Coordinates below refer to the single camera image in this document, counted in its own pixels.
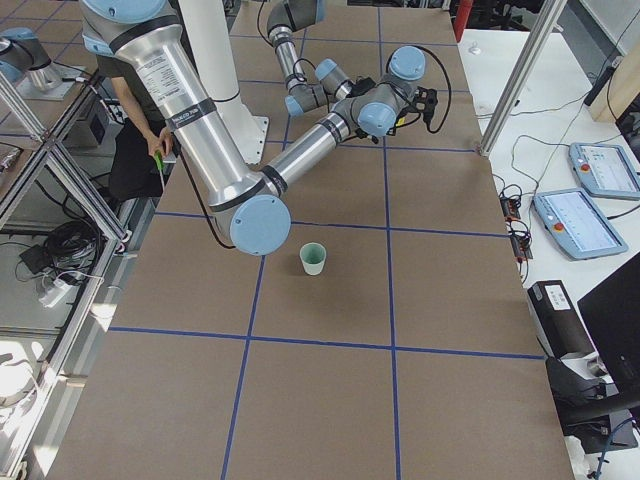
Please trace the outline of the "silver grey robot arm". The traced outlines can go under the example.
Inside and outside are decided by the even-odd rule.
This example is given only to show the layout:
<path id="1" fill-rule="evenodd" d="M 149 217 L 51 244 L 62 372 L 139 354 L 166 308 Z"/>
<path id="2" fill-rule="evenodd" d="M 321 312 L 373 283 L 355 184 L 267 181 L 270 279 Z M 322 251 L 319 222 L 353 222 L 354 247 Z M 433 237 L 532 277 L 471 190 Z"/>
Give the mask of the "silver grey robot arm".
<path id="1" fill-rule="evenodd" d="M 86 49 L 129 64 L 208 190 L 215 232 L 224 246 L 263 256 L 287 239 L 283 194 L 338 145 L 381 139 L 413 106 L 429 53 L 397 48 L 379 80 L 355 81 L 332 60 L 309 82 L 293 36 L 324 19 L 321 1 L 278 1 L 266 35 L 293 117 L 326 114 L 274 160 L 262 162 L 267 121 L 243 104 L 222 7 L 212 2 L 84 1 Z"/>
<path id="2" fill-rule="evenodd" d="M 288 95 L 285 106 L 291 117 L 363 95 L 375 83 L 371 78 L 354 82 L 332 59 L 318 65 L 298 55 L 293 34 L 325 18 L 325 2 L 277 1 L 267 21 L 268 43 L 279 62 Z"/>

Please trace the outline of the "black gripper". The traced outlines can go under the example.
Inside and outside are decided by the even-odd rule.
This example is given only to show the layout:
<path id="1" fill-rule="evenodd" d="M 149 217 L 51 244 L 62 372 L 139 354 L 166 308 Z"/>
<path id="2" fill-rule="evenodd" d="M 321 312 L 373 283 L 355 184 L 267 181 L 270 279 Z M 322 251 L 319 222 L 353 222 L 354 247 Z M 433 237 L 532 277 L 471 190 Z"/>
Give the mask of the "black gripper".
<path id="1" fill-rule="evenodd" d="M 411 101 L 411 108 L 414 113 L 422 116 L 423 120 L 432 120 L 438 104 L 438 93 L 435 89 L 418 87 Z"/>

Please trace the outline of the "neighbouring robot arm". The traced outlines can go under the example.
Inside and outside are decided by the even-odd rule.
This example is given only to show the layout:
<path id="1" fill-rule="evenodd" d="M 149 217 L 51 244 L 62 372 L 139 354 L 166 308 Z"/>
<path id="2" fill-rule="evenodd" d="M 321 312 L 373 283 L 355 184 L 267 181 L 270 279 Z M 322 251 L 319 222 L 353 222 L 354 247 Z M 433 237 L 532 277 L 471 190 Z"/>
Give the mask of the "neighbouring robot arm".
<path id="1" fill-rule="evenodd" d="M 62 101 L 75 83 L 56 66 L 36 34 L 26 27 L 1 32 L 1 73 L 27 100 Z"/>

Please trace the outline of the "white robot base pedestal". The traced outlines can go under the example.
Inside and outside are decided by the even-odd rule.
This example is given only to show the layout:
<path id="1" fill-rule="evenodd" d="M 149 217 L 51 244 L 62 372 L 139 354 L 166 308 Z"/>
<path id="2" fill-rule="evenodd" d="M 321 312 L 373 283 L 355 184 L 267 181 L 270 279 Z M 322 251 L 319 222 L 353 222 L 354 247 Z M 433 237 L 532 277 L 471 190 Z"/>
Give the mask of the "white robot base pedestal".
<path id="1" fill-rule="evenodd" d="M 223 2 L 180 0 L 179 5 L 199 78 L 244 161 L 258 164 L 269 119 L 252 115 L 241 98 Z"/>

